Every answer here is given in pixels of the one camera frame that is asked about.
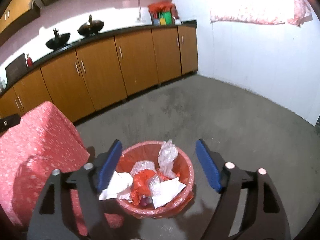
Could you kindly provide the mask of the red bottle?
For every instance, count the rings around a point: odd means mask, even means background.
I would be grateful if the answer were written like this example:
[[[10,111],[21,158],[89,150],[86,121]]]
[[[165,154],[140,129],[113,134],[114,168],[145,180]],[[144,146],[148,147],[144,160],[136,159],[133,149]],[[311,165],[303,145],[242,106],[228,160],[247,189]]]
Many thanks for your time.
[[[29,56],[29,54],[27,54],[27,66],[31,67],[33,65],[33,61],[31,59],[31,57]]]

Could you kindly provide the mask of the red trash bin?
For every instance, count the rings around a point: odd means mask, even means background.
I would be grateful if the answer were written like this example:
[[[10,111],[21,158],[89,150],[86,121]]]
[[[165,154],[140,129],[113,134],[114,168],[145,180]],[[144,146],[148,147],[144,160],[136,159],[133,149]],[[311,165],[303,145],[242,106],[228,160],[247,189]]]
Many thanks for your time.
[[[122,156],[118,162],[116,171],[118,173],[130,173],[134,163],[138,161],[139,157],[135,157],[139,145],[143,144],[160,144],[162,141],[145,141],[135,144],[123,151]],[[193,199],[194,187],[194,169],[190,158],[179,147],[178,157],[174,161],[173,172],[178,174],[179,181],[184,183],[186,187],[168,204],[157,209],[154,208],[153,203],[147,207],[134,206],[132,202],[119,199],[117,202],[125,212],[136,218],[167,218],[172,217],[182,211],[189,202]],[[149,186],[154,183],[160,183],[160,180],[153,177]]]

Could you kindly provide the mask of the dark cutting board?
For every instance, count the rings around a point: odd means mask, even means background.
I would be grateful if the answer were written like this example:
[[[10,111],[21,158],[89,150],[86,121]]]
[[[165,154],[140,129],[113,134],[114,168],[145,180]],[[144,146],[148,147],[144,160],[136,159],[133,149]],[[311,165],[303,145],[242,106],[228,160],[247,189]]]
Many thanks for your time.
[[[18,56],[5,68],[8,85],[12,85],[21,78],[28,70],[25,53]]]

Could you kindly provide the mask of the clear bubble wrap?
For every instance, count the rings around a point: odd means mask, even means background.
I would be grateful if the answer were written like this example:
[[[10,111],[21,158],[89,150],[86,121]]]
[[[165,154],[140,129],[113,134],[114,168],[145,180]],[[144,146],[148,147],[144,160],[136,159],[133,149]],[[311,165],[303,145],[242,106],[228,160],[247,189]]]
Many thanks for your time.
[[[161,182],[179,177],[173,172],[174,161],[178,157],[178,149],[172,140],[160,144],[143,144],[135,148],[135,157],[139,157],[131,168],[132,177],[143,170],[152,170]]]

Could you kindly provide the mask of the black wok without lid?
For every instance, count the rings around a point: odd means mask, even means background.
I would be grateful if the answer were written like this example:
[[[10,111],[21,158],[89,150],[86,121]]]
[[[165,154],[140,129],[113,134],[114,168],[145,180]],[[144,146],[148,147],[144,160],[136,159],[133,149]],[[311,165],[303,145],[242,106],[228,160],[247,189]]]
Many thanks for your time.
[[[53,32],[54,37],[46,42],[46,47],[51,50],[57,50],[64,47],[67,44],[71,34],[59,34],[59,31],[56,28],[53,29]]]

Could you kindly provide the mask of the white paper sheet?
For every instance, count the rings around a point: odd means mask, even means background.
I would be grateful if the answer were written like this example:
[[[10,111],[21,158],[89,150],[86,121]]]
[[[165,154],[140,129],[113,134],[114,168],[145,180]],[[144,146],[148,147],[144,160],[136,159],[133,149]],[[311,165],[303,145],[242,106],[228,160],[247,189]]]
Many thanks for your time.
[[[186,185],[179,181],[179,178],[154,183],[150,186],[151,199],[155,209],[172,201]]]

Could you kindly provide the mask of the small orange plastic bag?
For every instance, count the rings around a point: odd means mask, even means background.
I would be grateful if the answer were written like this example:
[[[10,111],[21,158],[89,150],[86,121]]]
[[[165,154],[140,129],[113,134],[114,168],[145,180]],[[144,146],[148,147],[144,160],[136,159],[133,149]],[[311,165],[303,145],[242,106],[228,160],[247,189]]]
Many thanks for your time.
[[[142,198],[152,196],[149,184],[153,177],[158,178],[160,182],[170,180],[169,177],[165,176],[161,172],[157,173],[154,170],[149,169],[141,170],[133,176],[130,198],[134,206],[138,206]]]

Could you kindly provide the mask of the orange lower cabinets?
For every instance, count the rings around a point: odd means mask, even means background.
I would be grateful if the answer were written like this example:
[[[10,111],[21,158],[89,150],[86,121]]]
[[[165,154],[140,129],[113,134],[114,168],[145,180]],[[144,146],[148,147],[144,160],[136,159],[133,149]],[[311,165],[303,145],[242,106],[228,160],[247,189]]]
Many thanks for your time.
[[[197,22],[141,25],[83,38],[24,66],[1,92],[1,117],[45,101],[78,121],[198,69]]]

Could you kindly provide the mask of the white tissue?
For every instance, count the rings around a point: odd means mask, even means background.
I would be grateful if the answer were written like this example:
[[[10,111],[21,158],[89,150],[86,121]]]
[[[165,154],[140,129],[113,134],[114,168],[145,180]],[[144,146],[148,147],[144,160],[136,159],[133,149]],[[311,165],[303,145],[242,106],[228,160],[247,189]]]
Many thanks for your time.
[[[127,172],[117,173],[114,171],[108,187],[99,195],[99,200],[121,199],[131,203],[132,199],[130,194],[132,183],[133,177],[131,174]]]

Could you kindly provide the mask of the purple plastic bag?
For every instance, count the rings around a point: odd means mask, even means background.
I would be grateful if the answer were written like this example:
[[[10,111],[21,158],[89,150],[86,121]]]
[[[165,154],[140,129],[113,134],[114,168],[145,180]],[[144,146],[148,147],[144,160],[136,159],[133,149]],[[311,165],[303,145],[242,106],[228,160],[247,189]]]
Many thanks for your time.
[[[139,206],[141,207],[147,207],[148,205],[151,205],[153,203],[151,197],[143,196],[140,200]]]

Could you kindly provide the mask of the black wok with lid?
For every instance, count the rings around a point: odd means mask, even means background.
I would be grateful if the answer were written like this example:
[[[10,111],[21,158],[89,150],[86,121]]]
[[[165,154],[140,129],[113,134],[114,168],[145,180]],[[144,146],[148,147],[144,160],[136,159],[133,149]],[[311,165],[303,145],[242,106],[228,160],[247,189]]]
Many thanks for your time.
[[[82,24],[78,29],[81,36],[89,37],[90,35],[97,35],[104,27],[104,22],[101,20],[93,20],[92,15],[89,16],[88,22]]]

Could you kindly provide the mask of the red bag of items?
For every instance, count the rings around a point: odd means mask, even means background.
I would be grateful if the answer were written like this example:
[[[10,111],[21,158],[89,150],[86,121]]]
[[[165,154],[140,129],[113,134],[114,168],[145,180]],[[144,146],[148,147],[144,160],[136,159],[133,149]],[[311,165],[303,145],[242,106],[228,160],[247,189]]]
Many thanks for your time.
[[[172,25],[180,22],[178,10],[174,3],[161,1],[148,5],[151,22],[153,25]]]

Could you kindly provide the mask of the pink window curtain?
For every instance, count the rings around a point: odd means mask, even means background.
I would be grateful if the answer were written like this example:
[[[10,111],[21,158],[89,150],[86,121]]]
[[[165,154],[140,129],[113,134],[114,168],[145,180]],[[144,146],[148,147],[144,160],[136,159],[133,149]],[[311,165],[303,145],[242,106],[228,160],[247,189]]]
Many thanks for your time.
[[[210,10],[212,23],[287,23],[300,27],[313,20],[311,7],[306,0],[210,0]]]

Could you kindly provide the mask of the red floral tablecloth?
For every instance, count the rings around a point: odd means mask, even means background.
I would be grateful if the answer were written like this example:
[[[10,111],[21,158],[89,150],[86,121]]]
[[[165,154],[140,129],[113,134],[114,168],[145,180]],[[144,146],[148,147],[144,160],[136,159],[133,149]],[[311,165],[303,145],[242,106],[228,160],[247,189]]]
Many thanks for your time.
[[[93,161],[74,125],[53,103],[44,102],[20,117],[1,137],[1,209],[16,229],[28,231],[52,171],[74,172]],[[87,236],[76,190],[71,198],[78,230]]]

